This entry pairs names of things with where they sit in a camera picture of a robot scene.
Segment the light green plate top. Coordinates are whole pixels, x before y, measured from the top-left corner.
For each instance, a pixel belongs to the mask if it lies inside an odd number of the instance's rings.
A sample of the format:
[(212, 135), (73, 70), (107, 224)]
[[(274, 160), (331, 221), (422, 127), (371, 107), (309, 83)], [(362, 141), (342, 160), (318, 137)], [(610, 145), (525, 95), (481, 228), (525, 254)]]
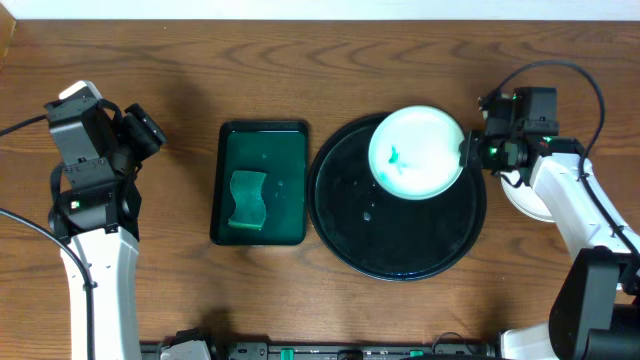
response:
[(448, 113), (410, 106), (386, 116), (368, 146), (373, 178), (389, 194), (418, 201), (436, 197), (462, 173), (462, 128)]

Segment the green sponge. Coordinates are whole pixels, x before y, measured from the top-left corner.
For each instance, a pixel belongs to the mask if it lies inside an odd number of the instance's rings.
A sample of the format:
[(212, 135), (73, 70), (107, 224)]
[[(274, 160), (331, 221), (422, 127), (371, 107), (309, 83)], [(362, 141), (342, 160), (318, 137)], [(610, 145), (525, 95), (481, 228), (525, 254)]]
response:
[(236, 170), (230, 181), (230, 192), (235, 203), (228, 225), (238, 229), (260, 230), (267, 211), (262, 196), (266, 179), (263, 172)]

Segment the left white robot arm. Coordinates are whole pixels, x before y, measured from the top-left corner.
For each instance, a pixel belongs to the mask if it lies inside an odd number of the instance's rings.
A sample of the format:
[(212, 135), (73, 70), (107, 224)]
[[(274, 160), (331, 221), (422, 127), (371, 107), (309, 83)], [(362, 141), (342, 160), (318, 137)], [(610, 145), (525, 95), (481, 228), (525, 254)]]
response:
[(139, 359), (135, 271), (142, 198), (135, 180), (167, 137), (139, 104), (120, 110), (87, 80), (45, 108), (62, 157), (50, 175), (48, 223), (63, 245), (72, 356)]

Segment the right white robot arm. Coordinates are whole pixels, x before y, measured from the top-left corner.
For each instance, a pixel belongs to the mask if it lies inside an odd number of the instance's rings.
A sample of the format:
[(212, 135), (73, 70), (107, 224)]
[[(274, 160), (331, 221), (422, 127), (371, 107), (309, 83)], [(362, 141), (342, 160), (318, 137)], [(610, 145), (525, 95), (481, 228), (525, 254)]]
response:
[(572, 266), (540, 325), (503, 332), (506, 359), (636, 359), (639, 304), (619, 304), (619, 291), (639, 294), (639, 236), (622, 219), (574, 138), (465, 135), (464, 167), (517, 170), (520, 185), (545, 205)]

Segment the white plate with green stain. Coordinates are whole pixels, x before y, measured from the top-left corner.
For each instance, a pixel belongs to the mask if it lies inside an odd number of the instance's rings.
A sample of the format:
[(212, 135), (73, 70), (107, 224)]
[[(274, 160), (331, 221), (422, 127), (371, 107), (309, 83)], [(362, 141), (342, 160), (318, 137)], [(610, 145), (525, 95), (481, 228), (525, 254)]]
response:
[(533, 189), (524, 183), (517, 170), (501, 172), (500, 178), (505, 195), (519, 211), (541, 222), (554, 222), (546, 205)]

